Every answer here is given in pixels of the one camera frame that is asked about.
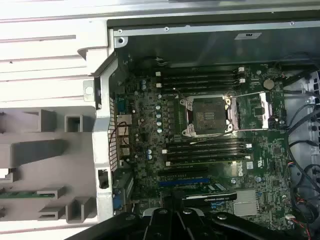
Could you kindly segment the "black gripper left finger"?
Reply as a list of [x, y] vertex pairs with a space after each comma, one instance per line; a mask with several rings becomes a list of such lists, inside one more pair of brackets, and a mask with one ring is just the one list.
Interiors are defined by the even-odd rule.
[[163, 206], [148, 209], [142, 217], [123, 212], [76, 233], [69, 240], [169, 240], [172, 236], [174, 213], [180, 209], [182, 193], [172, 191]]

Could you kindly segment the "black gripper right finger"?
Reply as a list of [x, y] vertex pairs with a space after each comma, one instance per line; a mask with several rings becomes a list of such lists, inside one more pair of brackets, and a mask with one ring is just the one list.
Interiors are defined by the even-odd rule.
[[228, 212], [209, 216], [183, 204], [178, 192], [178, 217], [190, 240], [281, 240], [283, 233], [260, 226]]

